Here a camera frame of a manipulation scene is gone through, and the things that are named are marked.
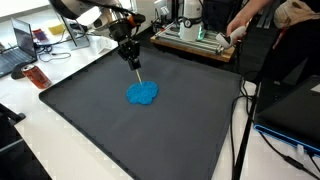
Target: hand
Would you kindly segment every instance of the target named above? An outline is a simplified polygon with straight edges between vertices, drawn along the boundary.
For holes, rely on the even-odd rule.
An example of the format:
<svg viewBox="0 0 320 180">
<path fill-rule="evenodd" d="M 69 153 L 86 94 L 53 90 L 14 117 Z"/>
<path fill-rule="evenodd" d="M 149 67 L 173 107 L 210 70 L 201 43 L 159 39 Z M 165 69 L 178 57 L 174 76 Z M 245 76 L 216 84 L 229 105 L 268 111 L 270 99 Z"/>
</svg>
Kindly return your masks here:
<svg viewBox="0 0 320 180">
<path fill-rule="evenodd" d="M 235 17 L 228 25 L 227 27 L 227 36 L 230 36 L 230 34 L 236 30 L 240 26 L 247 26 L 247 21 L 240 17 Z"/>
</svg>

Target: black mat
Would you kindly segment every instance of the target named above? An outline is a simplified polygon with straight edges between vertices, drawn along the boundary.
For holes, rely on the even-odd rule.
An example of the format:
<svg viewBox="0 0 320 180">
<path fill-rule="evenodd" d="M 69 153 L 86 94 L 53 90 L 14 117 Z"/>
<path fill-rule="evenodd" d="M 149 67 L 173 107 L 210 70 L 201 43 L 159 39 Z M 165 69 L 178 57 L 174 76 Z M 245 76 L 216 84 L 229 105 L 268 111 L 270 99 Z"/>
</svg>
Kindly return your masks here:
<svg viewBox="0 0 320 180">
<path fill-rule="evenodd" d="M 138 80 L 117 53 L 43 91 L 40 99 L 135 179 L 211 179 L 240 77 L 144 48 L 140 61 L 142 80 L 159 86 L 151 105 L 127 101 L 126 90 Z"/>
</svg>

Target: blue clay blob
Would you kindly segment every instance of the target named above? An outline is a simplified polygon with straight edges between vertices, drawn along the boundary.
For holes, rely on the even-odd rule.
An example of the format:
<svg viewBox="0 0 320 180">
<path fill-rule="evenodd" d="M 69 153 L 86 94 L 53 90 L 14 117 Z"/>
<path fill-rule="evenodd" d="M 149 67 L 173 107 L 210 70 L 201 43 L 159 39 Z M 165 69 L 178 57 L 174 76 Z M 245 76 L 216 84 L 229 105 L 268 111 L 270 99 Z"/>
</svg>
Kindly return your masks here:
<svg viewBox="0 0 320 180">
<path fill-rule="evenodd" d="M 158 94 L 158 89 L 157 84 L 151 81 L 136 83 L 127 90 L 127 98 L 131 104 L 151 104 Z"/>
</svg>

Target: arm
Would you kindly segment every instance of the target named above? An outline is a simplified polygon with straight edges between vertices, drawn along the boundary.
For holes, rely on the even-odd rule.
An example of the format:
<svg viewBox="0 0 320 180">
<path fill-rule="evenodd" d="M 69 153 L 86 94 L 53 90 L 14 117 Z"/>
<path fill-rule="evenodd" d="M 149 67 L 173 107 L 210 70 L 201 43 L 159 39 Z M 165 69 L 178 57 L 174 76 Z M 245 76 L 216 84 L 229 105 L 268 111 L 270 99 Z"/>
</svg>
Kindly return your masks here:
<svg viewBox="0 0 320 180">
<path fill-rule="evenodd" d="M 273 0 L 248 0 L 248 4 L 236 15 L 236 17 L 229 23 L 227 28 L 227 35 L 240 26 L 246 26 L 248 21 L 257 14 L 266 5 L 273 2 Z"/>
</svg>

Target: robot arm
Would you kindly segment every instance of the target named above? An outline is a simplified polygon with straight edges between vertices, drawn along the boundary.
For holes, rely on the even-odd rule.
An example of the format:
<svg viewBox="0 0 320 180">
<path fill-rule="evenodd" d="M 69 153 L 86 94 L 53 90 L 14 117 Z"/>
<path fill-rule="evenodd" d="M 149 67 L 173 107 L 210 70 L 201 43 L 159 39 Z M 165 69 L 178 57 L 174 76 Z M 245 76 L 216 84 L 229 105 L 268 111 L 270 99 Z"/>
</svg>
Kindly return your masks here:
<svg viewBox="0 0 320 180">
<path fill-rule="evenodd" d="M 101 15 L 88 29 L 98 31 L 109 29 L 110 37 L 118 42 L 119 55 L 128 61 L 130 69 L 141 67 L 139 61 L 140 43 L 132 39 L 132 29 L 145 21 L 145 16 L 123 9 L 118 0 L 49 0 L 61 16 L 75 20 L 91 8 L 98 6 Z"/>
</svg>

